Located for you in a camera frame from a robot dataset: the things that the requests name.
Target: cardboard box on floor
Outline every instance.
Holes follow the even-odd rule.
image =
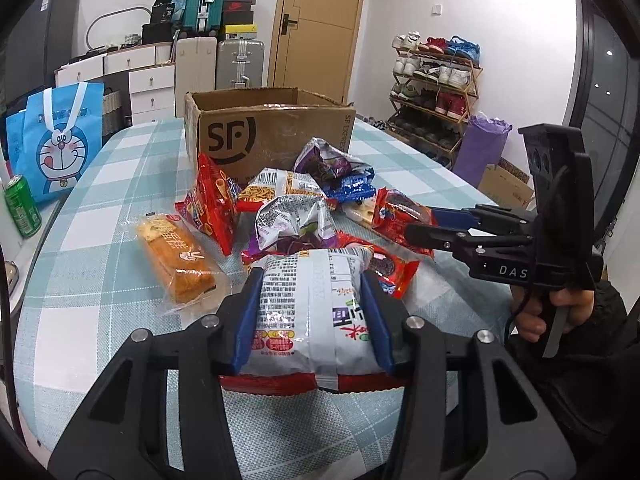
[[[247,184],[264,168],[291,170],[311,137],[349,149],[353,107],[298,88],[251,88],[185,96],[187,156],[207,153],[228,176]]]
[[[533,198],[533,190],[527,184],[497,164],[486,167],[478,191],[501,207],[526,209]]]

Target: sf express logo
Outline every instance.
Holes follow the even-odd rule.
[[[242,160],[255,143],[255,118],[213,123],[209,126],[209,153],[216,164],[224,166]]]

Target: human hand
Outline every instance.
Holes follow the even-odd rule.
[[[521,286],[511,285],[511,311],[514,312],[524,298],[525,289]],[[554,306],[569,306],[569,316],[563,333],[570,332],[575,327],[582,325],[591,317],[595,293],[592,290],[578,290],[564,288],[549,294],[551,304]],[[540,319],[542,314],[542,301],[532,296],[524,310],[516,316],[515,325],[523,339],[536,343],[546,331],[546,323]]]

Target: wooden door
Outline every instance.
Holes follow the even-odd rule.
[[[274,85],[346,97],[359,0],[284,0]]]

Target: checkered tablecloth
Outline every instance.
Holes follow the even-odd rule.
[[[356,123],[350,152],[375,168],[377,187],[395,187],[424,205],[489,203],[436,162],[368,124]],[[105,145],[56,219],[26,292],[15,345],[20,409],[47,449],[54,449],[84,394],[134,329],[180,330],[178,316],[156,312],[164,291],[132,225],[149,211],[172,211],[192,183],[182,120],[142,124]],[[236,289],[245,278],[238,254],[246,247],[250,223],[242,215],[229,258],[199,238]],[[388,245],[341,214],[336,223]],[[418,257],[399,246],[392,250]],[[410,312],[440,329],[469,336],[481,328],[501,333],[509,297],[505,286],[473,280],[450,254],[436,252],[435,261],[423,259],[405,302]],[[401,396],[400,389],[295,397],[224,392],[244,478],[356,478],[386,460]],[[174,374],[167,413],[171,464],[181,467]]]

